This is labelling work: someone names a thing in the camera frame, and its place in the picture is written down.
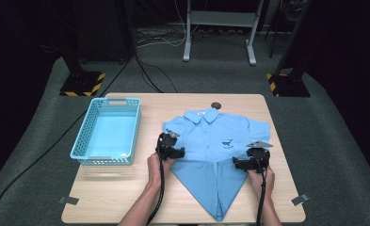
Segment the shirt collar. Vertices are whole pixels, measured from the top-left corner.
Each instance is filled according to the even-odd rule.
[[[208,108],[197,111],[188,110],[185,112],[185,118],[187,118],[190,121],[193,121],[196,124],[199,123],[202,118],[204,118],[207,122],[211,123],[217,118],[218,115],[219,112],[215,108]]]

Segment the blue shirt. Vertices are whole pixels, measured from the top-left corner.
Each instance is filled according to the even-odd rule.
[[[269,124],[209,108],[164,122],[163,131],[167,129],[180,134],[174,148],[185,147],[185,157],[173,164],[172,172],[211,216],[222,221],[247,179],[232,158],[246,159],[248,144],[268,142]]]

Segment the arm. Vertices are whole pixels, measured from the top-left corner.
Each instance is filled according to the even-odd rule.
[[[174,159],[163,161],[164,175],[168,174],[169,168],[174,161]],[[147,164],[149,166],[149,181],[144,187],[143,192],[119,223],[120,226],[144,226],[147,224],[147,220],[153,210],[154,200],[158,196],[161,187],[158,154],[153,153],[147,159]]]
[[[282,225],[279,220],[278,215],[276,214],[275,205],[272,201],[272,190],[275,185],[275,173],[270,167],[267,167],[266,172],[266,190],[265,190],[265,199],[264,206],[262,209],[262,218],[264,219],[265,226],[277,226]],[[261,197],[262,193],[262,176],[260,173],[257,173],[256,170],[248,170],[249,178],[251,179],[251,185],[254,189],[255,194],[258,198]]]

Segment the gray floor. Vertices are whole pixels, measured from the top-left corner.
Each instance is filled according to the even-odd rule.
[[[195,40],[190,61],[182,61],[184,46],[155,44],[137,49],[141,60],[163,70],[178,92],[260,93],[265,96],[298,193],[308,193],[306,220],[295,225],[370,225],[370,168],[330,97],[308,74],[302,77],[311,98],[273,97],[266,80],[280,59],[282,47],[269,58],[269,41],[257,35],[257,66],[248,64],[245,37],[221,36]],[[123,65],[91,62],[87,71],[106,73],[98,95],[108,92],[155,92],[132,60]],[[156,68],[145,66],[164,92],[175,92]],[[0,172],[0,194],[28,166],[0,201],[0,225],[63,225],[61,196],[68,196],[78,163],[70,151],[92,97],[62,97],[59,89],[69,71],[62,59],[54,65],[39,108],[20,143]]]

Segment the shirt logo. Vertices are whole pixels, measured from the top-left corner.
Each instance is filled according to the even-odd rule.
[[[227,139],[225,141],[222,141],[223,148],[225,148],[225,149],[231,149],[233,147],[233,145],[231,144],[232,141],[233,141],[232,139]]]

